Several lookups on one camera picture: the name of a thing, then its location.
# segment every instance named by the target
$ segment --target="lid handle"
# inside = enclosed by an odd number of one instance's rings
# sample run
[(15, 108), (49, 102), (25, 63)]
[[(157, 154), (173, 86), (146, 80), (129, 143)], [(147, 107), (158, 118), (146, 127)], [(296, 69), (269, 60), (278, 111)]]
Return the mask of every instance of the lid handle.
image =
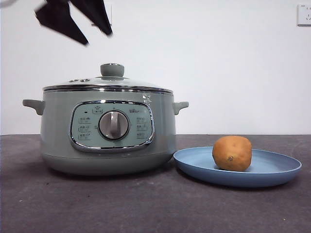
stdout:
[(103, 76), (123, 77), (124, 66), (116, 63), (107, 63), (101, 65), (101, 74)]

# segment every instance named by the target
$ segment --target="gray table surface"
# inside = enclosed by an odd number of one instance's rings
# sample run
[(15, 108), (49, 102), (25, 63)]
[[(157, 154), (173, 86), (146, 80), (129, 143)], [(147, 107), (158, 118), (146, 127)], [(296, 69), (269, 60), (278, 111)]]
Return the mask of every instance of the gray table surface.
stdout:
[[(177, 148), (220, 135), (178, 135)], [(39, 135), (1, 136), (3, 233), (310, 233), (311, 135), (248, 135), (302, 163), (292, 181), (243, 189), (195, 180), (170, 160), (147, 172), (82, 177), (49, 169)]]

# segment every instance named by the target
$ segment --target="wall outlet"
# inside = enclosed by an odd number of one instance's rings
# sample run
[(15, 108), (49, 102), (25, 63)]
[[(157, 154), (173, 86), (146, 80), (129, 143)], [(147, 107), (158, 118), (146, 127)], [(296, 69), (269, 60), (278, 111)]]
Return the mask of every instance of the wall outlet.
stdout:
[(298, 5), (298, 26), (311, 26), (311, 5)]

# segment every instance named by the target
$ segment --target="plate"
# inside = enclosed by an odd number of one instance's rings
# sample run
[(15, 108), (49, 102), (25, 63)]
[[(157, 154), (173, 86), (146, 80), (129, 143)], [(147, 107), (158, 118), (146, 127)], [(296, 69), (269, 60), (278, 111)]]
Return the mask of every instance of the plate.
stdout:
[(269, 187), (286, 183), (301, 169), (301, 162), (270, 151), (252, 149), (252, 162), (245, 171), (222, 170), (212, 157), (213, 147), (187, 148), (175, 152), (177, 166), (202, 181), (235, 187)]

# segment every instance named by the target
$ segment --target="glass lid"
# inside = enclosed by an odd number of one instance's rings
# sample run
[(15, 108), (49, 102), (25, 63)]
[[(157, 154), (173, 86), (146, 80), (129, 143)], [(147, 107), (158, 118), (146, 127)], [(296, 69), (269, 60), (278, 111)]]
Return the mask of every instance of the glass lid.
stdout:
[(44, 91), (62, 90), (62, 89), (88, 89), (88, 88), (103, 88), (103, 89), (126, 89), (126, 90), (142, 90), (142, 91), (157, 91), (168, 92), (173, 91), (164, 89), (151, 83), (136, 81), (123, 77), (124, 66), (115, 63), (101, 65), (102, 76), (91, 79), (73, 79), (59, 85), (46, 86)]

